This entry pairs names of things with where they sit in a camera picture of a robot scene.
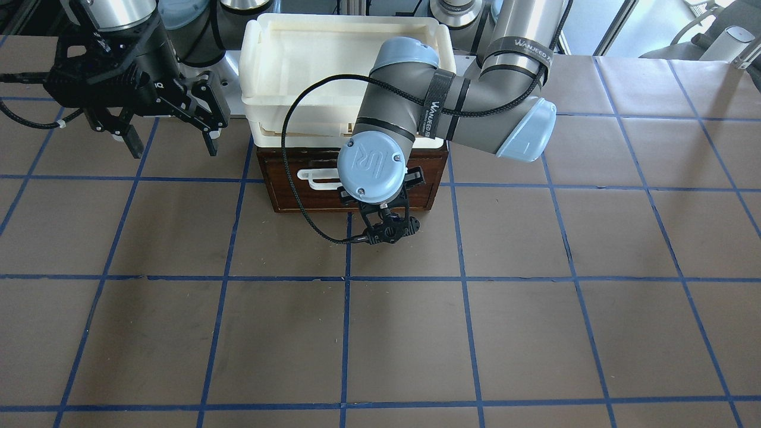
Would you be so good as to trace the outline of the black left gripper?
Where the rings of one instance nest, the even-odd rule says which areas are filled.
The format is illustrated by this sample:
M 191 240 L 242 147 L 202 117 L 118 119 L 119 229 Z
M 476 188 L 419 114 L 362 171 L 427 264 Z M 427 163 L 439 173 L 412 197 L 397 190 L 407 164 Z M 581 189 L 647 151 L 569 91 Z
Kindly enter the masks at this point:
M 402 193 L 407 194 L 408 190 L 420 186 L 422 184 L 426 183 L 426 179 L 424 178 L 424 172 L 422 170 L 422 167 L 412 167 L 408 168 L 407 173 L 404 176 L 403 184 L 400 190 L 399 197 L 402 195 Z M 339 199 L 343 206 L 348 206 L 352 203 L 359 203 L 361 200 L 357 199 L 356 197 L 353 197 L 346 189 L 345 187 L 339 187 Z

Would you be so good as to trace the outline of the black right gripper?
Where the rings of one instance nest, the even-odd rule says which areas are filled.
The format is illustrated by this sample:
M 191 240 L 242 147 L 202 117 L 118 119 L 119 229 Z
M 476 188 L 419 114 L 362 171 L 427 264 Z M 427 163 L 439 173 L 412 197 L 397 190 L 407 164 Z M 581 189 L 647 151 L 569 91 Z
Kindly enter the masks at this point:
M 133 116 L 173 116 L 202 132 L 210 156 L 218 154 L 221 129 L 231 109 L 219 76 L 204 71 L 181 78 L 169 36 L 159 15 L 116 32 L 99 32 L 85 16 L 74 17 L 56 46 L 45 90 L 66 108 L 87 109 L 133 158 L 144 144 Z M 109 108 L 121 108 L 114 115 Z

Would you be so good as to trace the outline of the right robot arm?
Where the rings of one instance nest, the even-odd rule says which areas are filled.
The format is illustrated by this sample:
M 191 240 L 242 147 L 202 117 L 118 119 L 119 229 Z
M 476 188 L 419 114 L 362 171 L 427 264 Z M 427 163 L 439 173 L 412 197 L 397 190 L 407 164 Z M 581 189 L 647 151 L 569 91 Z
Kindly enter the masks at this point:
M 44 89 L 65 108 L 83 109 L 90 127 L 144 146 L 133 116 L 177 117 L 202 133 L 215 156 L 230 108 L 214 71 L 184 77 L 155 1 L 70 1 L 74 30 L 60 36 Z

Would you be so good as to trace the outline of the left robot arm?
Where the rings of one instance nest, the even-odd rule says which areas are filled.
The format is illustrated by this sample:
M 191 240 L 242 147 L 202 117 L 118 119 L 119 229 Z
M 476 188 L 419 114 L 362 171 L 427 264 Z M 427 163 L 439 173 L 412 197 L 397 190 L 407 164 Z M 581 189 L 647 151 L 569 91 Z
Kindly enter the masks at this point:
M 474 78 L 443 70 L 437 52 L 419 40 L 386 40 L 369 74 L 378 83 L 367 85 L 337 160 L 348 195 L 373 204 L 396 198 L 416 136 L 538 159 L 555 125 L 555 105 L 540 92 L 563 11 L 563 1 L 505 1 Z

